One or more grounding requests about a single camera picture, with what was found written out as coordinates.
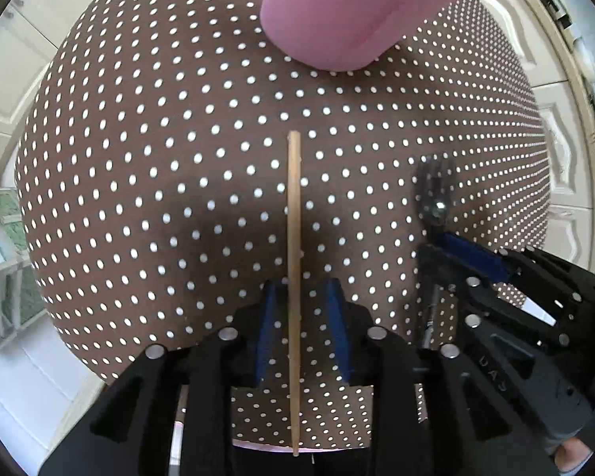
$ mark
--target blue gripper pad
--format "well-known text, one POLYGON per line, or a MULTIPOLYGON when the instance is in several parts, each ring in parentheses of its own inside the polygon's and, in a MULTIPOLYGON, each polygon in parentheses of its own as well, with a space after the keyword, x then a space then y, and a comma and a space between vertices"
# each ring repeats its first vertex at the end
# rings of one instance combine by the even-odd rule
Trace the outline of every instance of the blue gripper pad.
POLYGON ((325 283, 324 294, 326 298, 327 325, 333 338, 335 359, 344 381, 350 381, 348 334, 344 325, 346 298, 341 289, 340 281, 329 279, 325 283))
POLYGON ((255 349, 255 384, 260 384, 265 371, 269 367, 271 342, 273 340, 273 321, 277 313, 278 296, 276 285, 270 281, 263 288, 260 303, 260 330, 255 349))
POLYGON ((475 243, 444 233, 436 239, 437 246, 458 257, 464 264, 478 270, 492 283, 509 282, 509 273, 500 256, 475 243))

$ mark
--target polka dot fabric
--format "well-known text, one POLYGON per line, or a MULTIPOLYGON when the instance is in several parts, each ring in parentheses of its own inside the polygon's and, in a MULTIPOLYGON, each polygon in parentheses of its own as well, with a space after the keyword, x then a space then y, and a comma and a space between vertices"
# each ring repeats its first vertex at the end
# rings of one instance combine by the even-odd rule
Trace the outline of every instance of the polka dot fabric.
MULTIPOLYGON (((478 0, 457 0, 365 69, 314 71, 260 28, 261 0, 95 0, 52 62, 16 172, 59 334, 108 383, 149 344, 193 345, 286 276, 290 130, 303 134, 302 446, 370 442, 318 291, 338 277, 412 339, 419 163, 456 166, 452 230, 538 245, 549 181, 536 104, 478 0)), ((437 343, 452 339, 443 296, 437 343)), ((233 437, 290 444, 287 329, 263 386, 235 390, 233 437)))

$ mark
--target wooden skewer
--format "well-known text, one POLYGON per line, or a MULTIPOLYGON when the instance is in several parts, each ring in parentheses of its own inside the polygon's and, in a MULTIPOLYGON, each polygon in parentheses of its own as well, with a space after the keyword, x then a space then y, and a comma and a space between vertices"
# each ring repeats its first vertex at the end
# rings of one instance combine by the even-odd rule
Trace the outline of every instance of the wooden skewer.
POLYGON ((291 445, 293 456, 299 455, 299 372, 300 372, 300 258, 301 258, 301 173, 300 135, 297 131, 289 133, 289 176, 287 179, 287 257, 289 276, 289 393, 291 415, 291 445))

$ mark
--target brown polka dot backdrop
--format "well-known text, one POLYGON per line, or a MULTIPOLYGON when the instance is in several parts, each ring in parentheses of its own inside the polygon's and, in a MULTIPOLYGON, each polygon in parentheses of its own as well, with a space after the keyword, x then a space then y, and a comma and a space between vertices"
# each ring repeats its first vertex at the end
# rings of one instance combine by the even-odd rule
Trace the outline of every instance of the brown polka dot backdrop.
MULTIPOLYGON (((17 157, 31 259, 75 356, 108 383, 149 344, 193 345, 286 276, 287 133, 303 136, 302 446, 370 442, 371 390, 337 371, 318 291, 338 277, 412 339, 414 175, 456 169, 451 229, 539 245, 549 179, 527 78, 478 0, 365 69, 314 71, 270 44, 261 0, 95 0, 42 81, 17 157)), ((448 295, 436 342, 454 334, 448 295)), ((235 390, 233 437, 290 445, 287 324, 235 390)))

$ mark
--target door panel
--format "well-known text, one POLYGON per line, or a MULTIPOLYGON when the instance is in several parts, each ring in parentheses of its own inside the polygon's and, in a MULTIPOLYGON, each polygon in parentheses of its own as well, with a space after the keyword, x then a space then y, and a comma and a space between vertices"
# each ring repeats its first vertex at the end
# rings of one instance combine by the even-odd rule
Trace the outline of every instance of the door panel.
POLYGON ((588 153, 568 82, 534 87, 549 155, 551 203, 593 207, 588 153))
POLYGON ((513 46, 531 86, 565 81, 549 39, 524 0, 480 0, 513 46))
POLYGON ((588 268, 591 257, 593 212, 590 209, 549 206, 544 250, 588 268))
POLYGON ((29 108, 56 48, 12 6, 0 17, 0 134, 29 108))

